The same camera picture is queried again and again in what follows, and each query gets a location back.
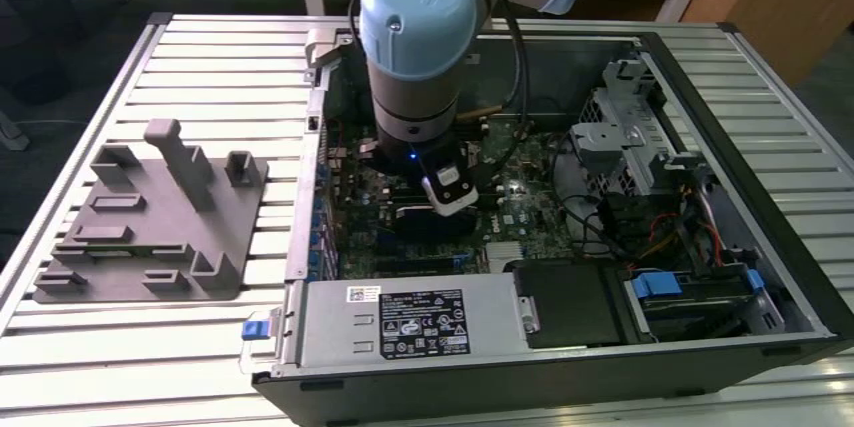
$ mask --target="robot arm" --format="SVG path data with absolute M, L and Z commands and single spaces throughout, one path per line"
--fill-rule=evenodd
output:
M 362 0 L 360 37 L 368 64 L 378 141 L 374 166 L 419 179 L 448 216 L 478 200 L 451 126 L 470 44 L 498 0 Z M 515 0 L 566 12 L 574 0 Z

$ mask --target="red wire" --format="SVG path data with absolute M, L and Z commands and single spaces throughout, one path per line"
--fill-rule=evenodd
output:
M 655 219 L 652 219 L 652 223 L 650 224 L 650 242 L 652 242 L 652 239 L 655 238 L 655 226 L 662 220 L 668 217 L 679 217 L 679 214 L 670 212 L 667 214 L 659 215 L 658 217 L 655 217 Z
M 719 267 L 723 265 L 723 260 L 720 260 L 720 235 L 718 235 L 718 231 L 711 227 L 711 225 L 702 222 L 699 225 L 702 225 L 711 234 L 712 242 L 715 244 L 715 264 Z

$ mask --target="power supply label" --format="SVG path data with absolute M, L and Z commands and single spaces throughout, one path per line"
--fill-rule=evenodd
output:
M 387 360 L 471 353 L 462 290 L 382 294 L 379 319 Z

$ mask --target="blue latch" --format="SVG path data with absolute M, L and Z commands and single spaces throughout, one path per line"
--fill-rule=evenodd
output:
M 635 295 L 639 299 L 658 297 L 659 295 L 682 294 L 682 287 L 679 287 L 679 282 L 672 272 L 650 272 L 640 274 L 638 278 L 631 281 L 631 286 L 635 289 Z
M 247 320 L 243 322 L 243 340 L 264 340 L 269 338 L 269 321 Z
M 765 288 L 765 280 L 762 280 L 757 269 L 747 269 L 747 281 L 750 282 L 754 294 Z

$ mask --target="aluminum work surface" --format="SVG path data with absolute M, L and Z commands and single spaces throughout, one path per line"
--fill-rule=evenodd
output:
M 714 25 L 526 21 L 538 30 L 656 31 L 742 149 L 849 305 L 854 305 L 854 174 L 838 145 L 736 37 Z M 148 27 L 81 145 L 0 277 L 0 419 L 4 426 L 287 426 L 237 366 L 240 323 L 283 299 L 300 139 L 311 91 L 307 31 L 342 19 L 175 16 Z M 36 272 L 95 180 L 88 159 L 104 142 L 141 141 L 148 119 L 183 122 L 208 157 L 248 150 L 269 161 L 240 296 L 227 302 L 40 305 Z M 687 128 L 675 122 L 687 145 Z M 256 344 L 259 354 L 272 342 Z M 847 425 L 854 359 L 770 371 L 716 394 L 390 425 L 546 426 Z

